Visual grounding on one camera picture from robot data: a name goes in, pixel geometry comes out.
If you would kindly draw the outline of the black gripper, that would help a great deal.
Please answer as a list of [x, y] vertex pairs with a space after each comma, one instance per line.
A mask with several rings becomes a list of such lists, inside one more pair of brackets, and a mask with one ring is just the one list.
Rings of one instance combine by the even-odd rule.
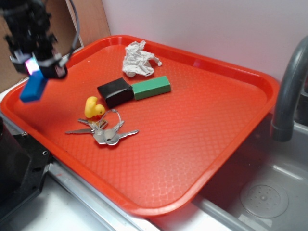
[[18, 73], [28, 74], [26, 61], [35, 55], [38, 66], [47, 79], [67, 76], [67, 56], [53, 55], [56, 38], [49, 34], [51, 14], [41, 0], [2, 0], [0, 14], [11, 34], [5, 39], [11, 52], [10, 60]]

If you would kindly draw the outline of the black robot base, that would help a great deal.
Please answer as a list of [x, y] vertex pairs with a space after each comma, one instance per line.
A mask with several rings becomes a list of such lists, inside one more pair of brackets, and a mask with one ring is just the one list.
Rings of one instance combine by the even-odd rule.
[[0, 221], [43, 188], [50, 151], [28, 134], [12, 135], [0, 120]]

